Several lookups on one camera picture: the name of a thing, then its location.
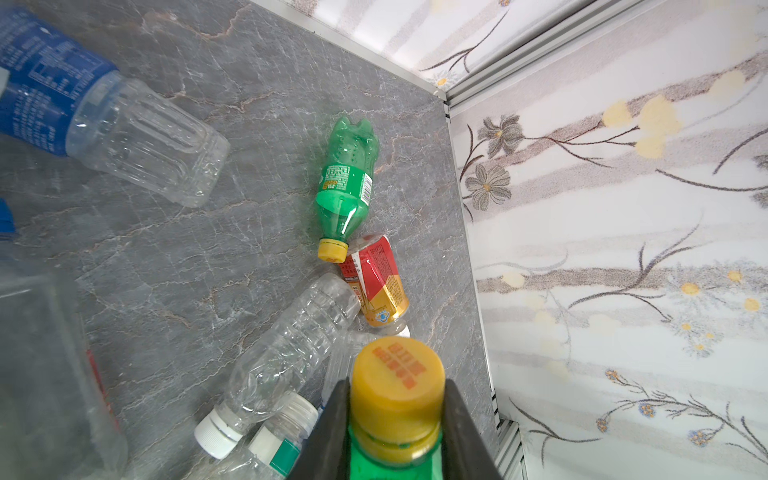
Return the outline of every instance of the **marble floor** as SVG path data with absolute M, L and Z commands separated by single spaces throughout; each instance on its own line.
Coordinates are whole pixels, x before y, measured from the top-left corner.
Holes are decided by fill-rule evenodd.
M 200 209 L 0 138 L 0 197 L 24 254 L 77 288 L 77 316 L 127 436 L 126 478 L 183 478 L 206 461 L 192 436 L 233 361 L 316 258 L 313 209 L 340 114 L 381 140 L 371 215 L 387 232 L 412 336 L 442 357 L 491 450 L 497 439 L 462 206 L 441 102 L 236 0 L 41 0 L 35 14 L 204 119 L 232 145 Z M 302 394 L 316 404 L 324 371 Z

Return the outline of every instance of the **blue label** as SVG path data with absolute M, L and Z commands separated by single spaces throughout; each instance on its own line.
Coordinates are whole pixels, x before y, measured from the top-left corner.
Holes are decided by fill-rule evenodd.
M 83 96 L 117 67 L 23 8 L 0 8 L 0 68 L 8 71 L 0 131 L 66 155 L 67 129 Z

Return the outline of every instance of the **yellow flower center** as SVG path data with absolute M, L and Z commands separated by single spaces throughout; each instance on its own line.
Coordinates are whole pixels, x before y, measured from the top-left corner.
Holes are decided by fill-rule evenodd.
M 701 291 L 701 288 L 695 283 L 683 283 L 680 290 L 683 290 L 683 293 L 686 295 L 696 296 Z
M 747 312 L 756 312 L 757 310 L 760 310 L 760 302 L 754 298 L 748 298 L 744 300 L 744 309 Z

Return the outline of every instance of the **yellow bottle cap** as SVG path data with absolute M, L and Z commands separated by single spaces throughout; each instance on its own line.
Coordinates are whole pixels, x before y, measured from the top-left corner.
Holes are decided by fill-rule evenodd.
M 344 242 L 323 238 L 320 239 L 320 245 L 317 248 L 317 258 L 331 263 L 344 263 L 347 248 L 349 245 Z
M 349 391 L 356 440 L 375 458 L 411 462 L 440 437 L 444 393 L 445 370 L 427 345 L 398 336 L 371 342 L 357 356 Z

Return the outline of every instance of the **barcode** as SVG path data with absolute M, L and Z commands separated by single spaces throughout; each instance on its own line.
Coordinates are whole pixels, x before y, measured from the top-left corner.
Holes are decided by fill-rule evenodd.
M 360 188 L 360 200 L 366 202 L 366 205 L 371 204 L 371 187 L 373 186 L 373 180 L 368 174 L 363 174 L 362 186 Z

